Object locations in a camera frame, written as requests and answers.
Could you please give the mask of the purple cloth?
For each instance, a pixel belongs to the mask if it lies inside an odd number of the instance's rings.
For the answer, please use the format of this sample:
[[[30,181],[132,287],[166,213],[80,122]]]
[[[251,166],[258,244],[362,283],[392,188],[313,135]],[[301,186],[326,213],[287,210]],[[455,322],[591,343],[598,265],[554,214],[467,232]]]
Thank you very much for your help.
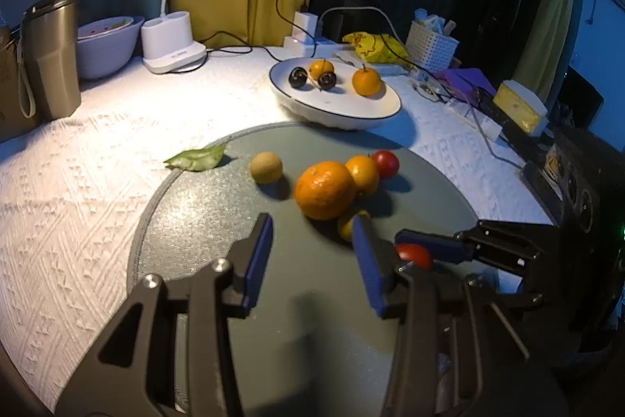
[[[482,71],[476,68],[440,70],[433,76],[457,99],[468,99],[474,107],[479,105],[481,98],[493,98],[496,94],[493,85]]]

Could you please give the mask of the small orange kumquat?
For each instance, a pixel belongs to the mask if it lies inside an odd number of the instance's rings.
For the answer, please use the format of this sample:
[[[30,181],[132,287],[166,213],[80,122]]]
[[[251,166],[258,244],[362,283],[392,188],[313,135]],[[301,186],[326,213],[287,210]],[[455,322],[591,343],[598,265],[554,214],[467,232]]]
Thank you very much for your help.
[[[317,81],[324,73],[334,72],[333,63],[327,59],[315,60],[308,68],[308,73],[314,81]]]

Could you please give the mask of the red cherry tomato front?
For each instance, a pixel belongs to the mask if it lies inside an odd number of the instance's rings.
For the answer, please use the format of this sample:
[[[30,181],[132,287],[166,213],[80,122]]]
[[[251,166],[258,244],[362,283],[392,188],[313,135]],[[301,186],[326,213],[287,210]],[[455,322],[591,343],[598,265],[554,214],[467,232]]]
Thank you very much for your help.
[[[400,259],[406,263],[413,263],[414,266],[430,271],[433,266],[433,259],[430,252],[417,245],[417,243],[400,243],[396,245],[396,251]]]

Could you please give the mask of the red cherry tomato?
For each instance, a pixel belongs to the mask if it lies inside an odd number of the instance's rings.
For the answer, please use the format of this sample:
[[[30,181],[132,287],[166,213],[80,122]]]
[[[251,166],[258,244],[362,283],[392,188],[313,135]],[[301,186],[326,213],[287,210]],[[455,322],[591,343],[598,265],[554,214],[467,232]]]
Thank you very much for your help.
[[[433,266],[433,259],[430,252],[417,245],[417,243],[400,243],[396,245],[396,251],[400,259],[406,263],[413,263],[414,266],[430,271]]]
[[[371,155],[381,180],[392,179],[399,171],[399,159],[390,150],[378,150]]]

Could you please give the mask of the tan longan fruit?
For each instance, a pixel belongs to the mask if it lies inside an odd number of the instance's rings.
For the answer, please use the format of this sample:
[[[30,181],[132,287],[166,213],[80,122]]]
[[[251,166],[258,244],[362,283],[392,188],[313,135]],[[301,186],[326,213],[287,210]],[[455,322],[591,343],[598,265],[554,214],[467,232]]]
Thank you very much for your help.
[[[281,158],[271,151],[259,152],[250,162],[250,175],[259,185],[277,182],[283,175]]]

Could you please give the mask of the white power strip with charger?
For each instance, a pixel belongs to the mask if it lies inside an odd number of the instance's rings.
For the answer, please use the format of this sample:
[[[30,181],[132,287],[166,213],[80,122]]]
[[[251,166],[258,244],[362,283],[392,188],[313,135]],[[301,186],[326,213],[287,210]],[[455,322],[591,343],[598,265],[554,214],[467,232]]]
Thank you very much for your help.
[[[291,34],[284,38],[283,48],[293,57],[329,58],[338,52],[348,51],[345,43],[316,36],[318,17],[310,13],[295,12]]]

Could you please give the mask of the large mandarin orange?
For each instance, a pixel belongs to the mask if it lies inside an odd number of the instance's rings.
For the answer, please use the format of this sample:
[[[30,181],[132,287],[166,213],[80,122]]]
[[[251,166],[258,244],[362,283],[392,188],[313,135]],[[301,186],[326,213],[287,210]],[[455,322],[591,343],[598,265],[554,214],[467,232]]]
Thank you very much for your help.
[[[352,205],[355,196],[356,184],[352,175],[337,161],[311,165],[296,181],[296,205],[311,220],[337,218]]]

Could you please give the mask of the lavender mixing bowl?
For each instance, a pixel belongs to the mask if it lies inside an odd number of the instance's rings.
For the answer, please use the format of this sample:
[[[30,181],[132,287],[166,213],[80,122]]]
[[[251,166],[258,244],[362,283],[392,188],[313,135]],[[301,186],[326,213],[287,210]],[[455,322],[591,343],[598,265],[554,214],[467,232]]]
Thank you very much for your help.
[[[116,16],[82,25],[77,30],[77,74],[95,81],[122,69],[134,54],[142,16]]]

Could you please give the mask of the cardboard box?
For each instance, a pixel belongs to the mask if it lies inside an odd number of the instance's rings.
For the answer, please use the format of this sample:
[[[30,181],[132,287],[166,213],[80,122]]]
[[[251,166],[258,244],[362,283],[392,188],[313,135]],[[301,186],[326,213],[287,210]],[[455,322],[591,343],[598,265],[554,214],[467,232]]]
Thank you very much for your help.
[[[40,115],[24,64],[18,61],[18,37],[1,27],[0,141],[22,136],[40,124]]]

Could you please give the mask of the orange with stem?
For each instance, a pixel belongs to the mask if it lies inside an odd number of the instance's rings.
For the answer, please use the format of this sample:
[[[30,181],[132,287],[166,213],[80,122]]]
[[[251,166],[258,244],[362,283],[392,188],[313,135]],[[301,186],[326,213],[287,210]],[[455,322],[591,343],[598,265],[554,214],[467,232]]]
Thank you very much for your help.
[[[352,87],[361,96],[373,96],[381,90],[382,79],[375,69],[363,66],[353,74]]]

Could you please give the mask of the green curtain right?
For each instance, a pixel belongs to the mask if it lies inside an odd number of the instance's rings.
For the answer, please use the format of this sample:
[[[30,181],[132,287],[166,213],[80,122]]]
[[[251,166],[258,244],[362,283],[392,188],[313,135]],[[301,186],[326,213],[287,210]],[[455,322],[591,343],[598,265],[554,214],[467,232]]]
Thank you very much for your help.
[[[513,80],[546,100],[564,49],[574,0],[540,0]]]

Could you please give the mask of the white woven basket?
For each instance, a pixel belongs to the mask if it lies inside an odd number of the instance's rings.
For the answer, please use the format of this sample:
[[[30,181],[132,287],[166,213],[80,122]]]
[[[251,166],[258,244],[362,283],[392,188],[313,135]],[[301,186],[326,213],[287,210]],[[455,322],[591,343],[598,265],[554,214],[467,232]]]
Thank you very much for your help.
[[[459,42],[451,36],[457,23],[417,9],[405,43],[412,61],[429,72],[448,69]]]

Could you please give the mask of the yellow tissue box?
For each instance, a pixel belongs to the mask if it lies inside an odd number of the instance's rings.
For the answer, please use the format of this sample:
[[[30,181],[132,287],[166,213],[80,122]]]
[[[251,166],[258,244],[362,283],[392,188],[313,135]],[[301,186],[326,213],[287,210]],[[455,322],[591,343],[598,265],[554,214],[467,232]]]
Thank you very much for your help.
[[[517,81],[503,81],[494,104],[531,138],[538,138],[548,122],[548,109],[541,99]]]

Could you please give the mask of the small orange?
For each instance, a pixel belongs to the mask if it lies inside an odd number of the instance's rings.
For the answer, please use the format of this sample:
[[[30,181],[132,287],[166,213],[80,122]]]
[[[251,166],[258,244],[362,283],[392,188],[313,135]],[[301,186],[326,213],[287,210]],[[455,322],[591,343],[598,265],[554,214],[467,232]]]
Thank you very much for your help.
[[[379,185],[379,172],[371,157],[357,154],[346,161],[344,166],[351,174],[359,196],[370,197],[376,193]]]

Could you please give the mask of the white lace tablecloth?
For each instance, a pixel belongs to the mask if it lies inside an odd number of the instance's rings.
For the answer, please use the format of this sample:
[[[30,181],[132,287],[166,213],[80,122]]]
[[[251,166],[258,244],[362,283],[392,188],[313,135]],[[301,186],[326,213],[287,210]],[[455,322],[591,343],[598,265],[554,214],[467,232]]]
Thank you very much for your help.
[[[47,408],[125,301],[134,234],[171,173],[163,162],[250,128],[303,123],[268,81],[262,52],[218,54],[189,74],[142,63],[87,82],[68,118],[1,146],[1,342]],[[369,205],[376,230],[451,234],[479,219],[546,222],[513,168],[515,154],[419,96],[390,85],[402,111],[367,132],[394,143],[400,171]]]

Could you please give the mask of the dark cherry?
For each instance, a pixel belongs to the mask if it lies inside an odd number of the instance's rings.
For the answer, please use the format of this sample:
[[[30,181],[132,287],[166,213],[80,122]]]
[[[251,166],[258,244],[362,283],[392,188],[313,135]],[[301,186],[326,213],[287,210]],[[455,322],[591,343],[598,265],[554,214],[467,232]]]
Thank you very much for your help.
[[[324,72],[318,77],[317,84],[322,91],[332,90],[337,85],[337,76],[333,71]]]
[[[304,68],[295,67],[288,75],[288,83],[291,88],[301,89],[308,81],[308,74]]]

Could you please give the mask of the white shallow bowl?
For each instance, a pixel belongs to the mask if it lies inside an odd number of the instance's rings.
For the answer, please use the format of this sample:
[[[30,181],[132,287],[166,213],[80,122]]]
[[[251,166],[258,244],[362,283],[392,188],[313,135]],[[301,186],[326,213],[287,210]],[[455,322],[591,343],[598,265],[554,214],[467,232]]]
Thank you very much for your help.
[[[302,68],[309,72],[314,59],[290,58],[274,63],[268,81],[279,104],[303,120],[342,130],[369,129],[390,121],[402,111],[402,101],[390,85],[382,84],[372,96],[359,95],[352,87],[357,69],[336,59],[329,62],[337,75],[337,85],[329,91],[319,90],[310,79],[299,89],[289,84],[292,70]]]

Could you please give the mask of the steel tumbler with lid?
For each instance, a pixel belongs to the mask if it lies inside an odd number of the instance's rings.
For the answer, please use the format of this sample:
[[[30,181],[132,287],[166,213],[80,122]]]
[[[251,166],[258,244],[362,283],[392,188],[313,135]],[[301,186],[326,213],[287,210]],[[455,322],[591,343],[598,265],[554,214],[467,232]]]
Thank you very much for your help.
[[[80,105],[76,0],[40,0],[20,28],[25,72],[47,121],[68,118]]]

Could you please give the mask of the round grey placemat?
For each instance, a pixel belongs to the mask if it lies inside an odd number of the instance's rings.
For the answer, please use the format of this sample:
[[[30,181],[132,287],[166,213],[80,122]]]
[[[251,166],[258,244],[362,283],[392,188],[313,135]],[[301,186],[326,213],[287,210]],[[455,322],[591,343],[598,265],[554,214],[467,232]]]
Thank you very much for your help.
[[[366,131],[298,123],[227,136],[223,162],[207,172],[171,172],[141,216],[128,284],[149,273],[195,273],[248,236],[259,214],[273,245],[256,307],[230,324],[241,404],[249,416],[376,416],[389,380],[396,325],[370,308],[352,248],[333,222],[313,223],[296,205],[296,180],[322,161],[393,149]],[[277,154],[283,175],[259,185],[251,160]]]

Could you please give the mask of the small yellow-green fruit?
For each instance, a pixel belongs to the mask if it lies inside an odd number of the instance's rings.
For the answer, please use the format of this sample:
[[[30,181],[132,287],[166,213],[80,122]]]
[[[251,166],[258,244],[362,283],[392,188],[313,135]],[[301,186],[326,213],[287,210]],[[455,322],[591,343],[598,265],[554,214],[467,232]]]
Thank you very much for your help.
[[[363,216],[366,218],[371,217],[368,211],[360,208],[353,209],[352,211],[345,213],[337,221],[338,234],[347,243],[352,242],[354,218],[358,216]]]

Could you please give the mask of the green leaf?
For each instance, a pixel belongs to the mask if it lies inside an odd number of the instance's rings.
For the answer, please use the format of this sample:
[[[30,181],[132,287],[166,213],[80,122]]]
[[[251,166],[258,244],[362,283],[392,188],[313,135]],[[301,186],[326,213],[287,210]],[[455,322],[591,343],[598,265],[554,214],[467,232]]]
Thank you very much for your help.
[[[215,144],[199,149],[188,149],[165,160],[163,164],[184,172],[206,172],[217,167],[226,153],[227,144]]]

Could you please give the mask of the yellow snack bag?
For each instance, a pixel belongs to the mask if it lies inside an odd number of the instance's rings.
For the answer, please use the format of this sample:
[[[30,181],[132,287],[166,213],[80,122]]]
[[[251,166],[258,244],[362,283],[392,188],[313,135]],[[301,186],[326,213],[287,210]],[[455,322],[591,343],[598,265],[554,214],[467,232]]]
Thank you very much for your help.
[[[366,63],[406,63],[410,59],[403,45],[389,34],[354,32],[343,36],[342,42],[351,45]]]

